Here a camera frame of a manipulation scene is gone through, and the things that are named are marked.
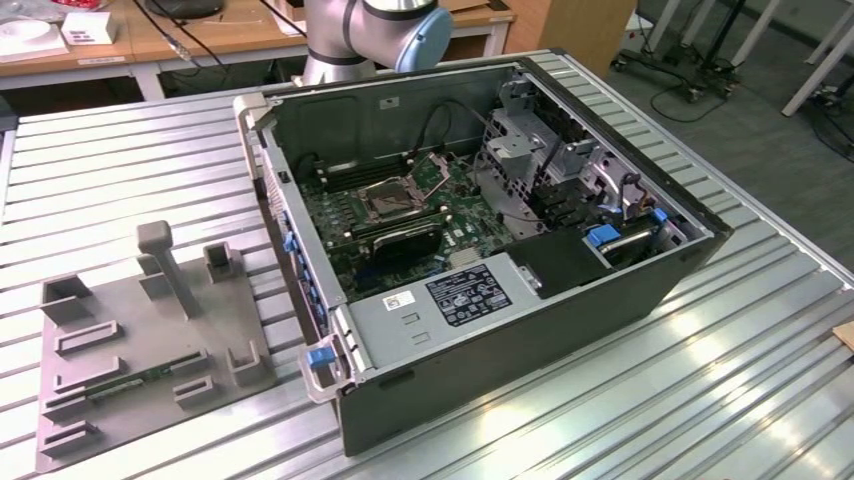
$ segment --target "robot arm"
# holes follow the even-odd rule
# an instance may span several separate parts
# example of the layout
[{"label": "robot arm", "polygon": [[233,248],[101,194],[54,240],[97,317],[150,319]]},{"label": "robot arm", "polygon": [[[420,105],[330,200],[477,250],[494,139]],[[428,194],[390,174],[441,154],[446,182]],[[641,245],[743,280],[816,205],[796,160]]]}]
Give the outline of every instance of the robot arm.
[{"label": "robot arm", "polygon": [[373,62],[410,72],[438,63],[453,19],[438,0],[306,0],[304,85],[369,77]]}]

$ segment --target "metal slat table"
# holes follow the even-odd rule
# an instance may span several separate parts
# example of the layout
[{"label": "metal slat table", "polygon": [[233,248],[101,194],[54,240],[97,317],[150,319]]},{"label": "metal slat table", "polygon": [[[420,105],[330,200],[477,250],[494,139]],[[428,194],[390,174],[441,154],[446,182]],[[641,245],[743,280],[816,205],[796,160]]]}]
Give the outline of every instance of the metal slat table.
[{"label": "metal slat table", "polygon": [[851,274],[568,57],[530,56],[736,228],[651,315],[346,458],[293,361],[301,338],[228,116],[240,91],[25,118],[0,163],[0,478],[34,475],[37,282],[137,273],[129,232],[146,219],[171,223],[178,260],[206,242],[242,250],[280,382],[50,477],[854,475],[852,354],[829,334],[854,315]]}]

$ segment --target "wooden desk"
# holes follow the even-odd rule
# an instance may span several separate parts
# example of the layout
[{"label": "wooden desk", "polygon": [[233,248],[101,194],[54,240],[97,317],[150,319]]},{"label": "wooden desk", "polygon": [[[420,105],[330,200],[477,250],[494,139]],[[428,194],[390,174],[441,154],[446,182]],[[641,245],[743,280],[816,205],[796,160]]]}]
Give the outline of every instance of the wooden desk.
[{"label": "wooden desk", "polygon": [[[118,34],[113,45],[69,46],[70,53],[0,65],[0,91],[11,88],[130,76],[145,100],[165,98],[157,75],[191,68],[171,51],[130,0],[114,0]],[[167,19],[151,15],[157,24],[186,47],[201,66],[216,62]],[[514,16],[488,7],[453,15],[453,37],[485,36],[482,55],[498,55]],[[221,14],[189,21],[186,30],[225,64],[273,60],[308,53],[305,40],[278,30],[272,14],[256,0],[226,0]]]},{"label": "wooden desk", "polygon": [[125,0],[106,7],[118,24],[111,45],[69,45],[65,55],[0,64],[0,90],[129,75],[133,51],[125,7]]},{"label": "wooden desk", "polygon": [[[513,18],[512,12],[493,11],[488,7],[462,10],[453,14],[453,37],[486,36],[482,56],[498,55],[504,50],[508,25]],[[198,64],[216,64],[167,19],[154,20],[186,47]],[[163,98],[163,93],[157,75],[191,65],[177,58],[159,33],[131,5],[127,5],[126,22],[135,59],[133,76],[145,100],[158,100]],[[305,39],[281,33],[272,14],[257,0],[226,0],[225,9],[218,16],[191,20],[185,28],[204,42],[224,64],[272,60],[308,53]]]}]

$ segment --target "power supply label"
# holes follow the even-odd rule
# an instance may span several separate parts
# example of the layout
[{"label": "power supply label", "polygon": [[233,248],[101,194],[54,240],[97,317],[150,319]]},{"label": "power supply label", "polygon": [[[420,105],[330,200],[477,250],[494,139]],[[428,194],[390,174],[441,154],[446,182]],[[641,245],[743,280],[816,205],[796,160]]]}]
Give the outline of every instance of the power supply label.
[{"label": "power supply label", "polygon": [[512,305],[485,265],[429,282],[426,290],[453,327]]}]

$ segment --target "floor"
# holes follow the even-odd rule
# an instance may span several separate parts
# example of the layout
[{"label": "floor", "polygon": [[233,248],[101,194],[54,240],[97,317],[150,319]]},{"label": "floor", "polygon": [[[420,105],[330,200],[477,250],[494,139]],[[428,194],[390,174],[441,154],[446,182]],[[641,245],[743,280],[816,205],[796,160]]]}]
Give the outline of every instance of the floor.
[{"label": "floor", "polygon": [[[639,10],[656,18],[665,0],[643,0]],[[683,2],[671,23],[681,26],[693,2]],[[704,52],[727,7],[717,4],[696,46]],[[721,57],[731,58],[753,20],[740,15]],[[667,48],[661,42],[659,52]],[[649,108],[649,97],[676,83],[672,77],[631,65],[612,72],[606,83],[675,134],[688,147],[740,185],[747,192],[799,230],[807,238],[854,270],[854,163],[845,162],[816,140],[809,108],[792,118],[779,110],[805,80],[811,67],[803,63],[812,48],[781,33],[768,30],[747,58],[739,74],[743,86],[729,101],[708,116],[689,124],[673,122]],[[837,84],[852,72],[840,64],[828,77]],[[687,104],[665,94],[659,109],[676,118],[701,114],[719,100],[704,98]],[[854,116],[840,118],[854,131]]]}]

